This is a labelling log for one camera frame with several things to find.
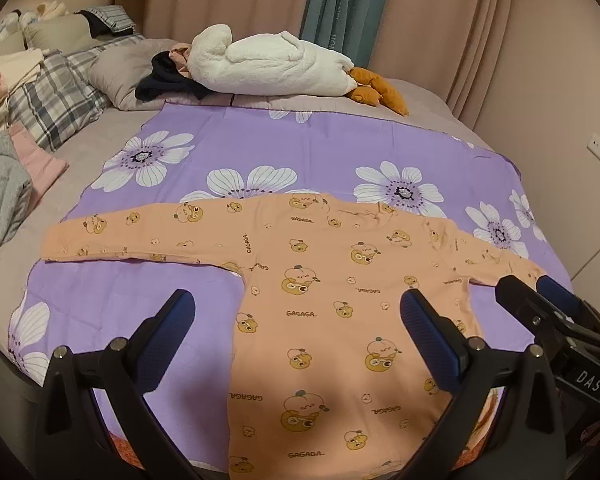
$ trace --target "blue gripper pad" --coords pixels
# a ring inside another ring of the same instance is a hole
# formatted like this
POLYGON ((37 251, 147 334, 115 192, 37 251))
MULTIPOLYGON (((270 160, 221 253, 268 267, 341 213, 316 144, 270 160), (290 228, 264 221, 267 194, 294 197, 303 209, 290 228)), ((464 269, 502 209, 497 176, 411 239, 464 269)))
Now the blue gripper pad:
POLYGON ((437 386, 456 393, 469 364, 464 336, 450 319, 439 316, 417 289, 402 295, 400 317, 437 386))
POLYGON ((131 336, 127 357, 138 392, 154 391, 196 317, 190 292, 176 290, 158 314, 145 319, 131 336))
POLYGON ((552 280, 549 276, 544 275, 538 278, 536 290, 567 316, 576 319, 580 314, 580 298, 571 294, 560 283, 552 280))

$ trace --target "teal curtain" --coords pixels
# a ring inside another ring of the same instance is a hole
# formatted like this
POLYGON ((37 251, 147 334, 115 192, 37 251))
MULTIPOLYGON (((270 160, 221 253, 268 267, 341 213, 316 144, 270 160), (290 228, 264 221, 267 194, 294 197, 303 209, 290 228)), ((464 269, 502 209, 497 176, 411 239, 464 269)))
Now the teal curtain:
POLYGON ((300 39, 367 66, 385 0, 307 0, 300 39))

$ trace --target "beige pillow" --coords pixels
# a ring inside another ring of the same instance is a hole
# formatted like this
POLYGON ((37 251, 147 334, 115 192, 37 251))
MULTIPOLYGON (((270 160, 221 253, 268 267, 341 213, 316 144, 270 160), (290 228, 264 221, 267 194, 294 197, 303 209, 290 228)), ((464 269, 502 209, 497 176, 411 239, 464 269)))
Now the beige pillow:
POLYGON ((81 14, 68 14, 31 23, 24 28, 24 38, 29 48, 60 50, 64 54, 98 44, 91 37, 89 22, 81 14))
POLYGON ((112 46, 91 65, 89 83, 104 92, 119 110, 160 110, 164 97, 139 101, 135 96, 136 87, 152 72, 153 56, 170 50, 176 43, 173 40, 142 40, 133 45, 112 46))
POLYGON ((0 56, 24 52, 24 39, 20 31, 7 36, 0 42, 0 56))

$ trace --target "purple floral sheet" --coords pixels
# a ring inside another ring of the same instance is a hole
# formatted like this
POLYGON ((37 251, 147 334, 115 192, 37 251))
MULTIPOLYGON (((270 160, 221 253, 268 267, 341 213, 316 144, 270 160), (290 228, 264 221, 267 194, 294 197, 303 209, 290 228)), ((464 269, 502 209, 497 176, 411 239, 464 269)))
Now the purple floral sheet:
MULTIPOLYGON (((295 190, 446 216, 476 237, 531 258, 570 288, 515 168, 502 156, 447 134, 334 112, 165 105, 104 164, 68 217, 295 190)), ((244 292, 237 275, 172 263, 38 262, 12 315, 10 354, 42 384, 55 347, 93 351, 116 336, 131 336, 176 288, 195 297, 196 319, 146 401, 187 459, 226 470, 232 333, 244 292)), ((532 341, 496 304, 492 288, 472 285, 471 298, 492 346, 523 349, 532 341)), ((109 429, 123 436, 99 394, 109 429)))

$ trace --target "metal screw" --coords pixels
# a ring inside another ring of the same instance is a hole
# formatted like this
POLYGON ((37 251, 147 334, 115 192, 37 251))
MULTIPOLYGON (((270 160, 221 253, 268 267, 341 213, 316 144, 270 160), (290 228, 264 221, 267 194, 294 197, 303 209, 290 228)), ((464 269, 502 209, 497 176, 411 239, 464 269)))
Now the metal screw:
POLYGON ((117 337, 111 343, 109 343, 109 348, 115 350, 116 352, 120 352, 124 347, 126 347, 126 338, 117 337))
POLYGON ((542 350, 540 345, 531 345, 529 351, 534 357, 542 357, 544 355, 544 350, 542 350))
POLYGON ((476 336, 470 337, 468 343, 469 343, 469 346, 476 351, 480 351, 486 346, 484 339, 482 339, 481 337, 476 337, 476 336))
POLYGON ((66 346, 64 346, 64 345, 59 346, 58 348, 56 348, 54 350, 54 357, 56 359, 62 359, 66 355, 67 352, 68 352, 68 348, 66 346))

